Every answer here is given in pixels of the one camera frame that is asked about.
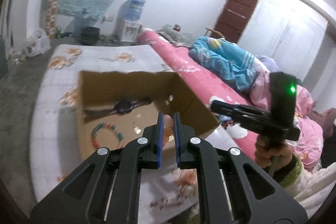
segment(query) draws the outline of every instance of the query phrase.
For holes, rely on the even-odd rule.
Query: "human hand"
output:
[[[255,152],[255,162],[261,167],[265,168],[267,166],[271,166],[272,162],[270,160],[271,156],[280,156],[279,162],[275,168],[275,171],[280,170],[281,168],[288,165],[292,160],[292,150],[289,145],[282,143],[277,145],[276,147],[272,147],[270,149],[266,148],[266,143],[263,138],[259,135],[257,138],[257,142],[255,144],[256,152]]]

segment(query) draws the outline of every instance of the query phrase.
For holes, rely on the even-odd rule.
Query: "watch face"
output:
[[[118,114],[126,114],[126,113],[130,113],[133,109],[133,103],[130,101],[119,101],[115,104],[114,106],[114,110],[118,113]]]

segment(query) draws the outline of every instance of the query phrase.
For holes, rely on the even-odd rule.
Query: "black gripper frame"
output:
[[[137,224],[141,170],[160,167],[162,134],[159,113],[141,138],[98,149],[33,208],[31,223]]]
[[[238,104],[213,101],[211,111],[231,117],[240,126],[263,136],[267,148],[284,140],[297,141],[300,130],[293,126],[296,103],[296,77],[283,72],[274,72],[269,76],[271,93],[270,111]],[[272,156],[272,165],[264,170],[273,177],[279,156]]]
[[[174,124],[177,166],[197,170],[201,224],[306,223],[303,207],[240,149],[217,149],[197,138],[179,113]]]

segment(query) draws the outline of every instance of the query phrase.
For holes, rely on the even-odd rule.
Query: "white plastic bag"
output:
[[[49,38],[43,29],[38,28],[28,37],[27,44],[23,51],[26,56],[34,57],[38,54],[43,54],[50,49]]]

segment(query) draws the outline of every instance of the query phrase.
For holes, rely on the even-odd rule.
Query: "wooden door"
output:
[[[223,34],[226,40],[237,43],[257,2],[258,0],[227,0],[214,29]],[[214,33],[211,37],[219,38]]]

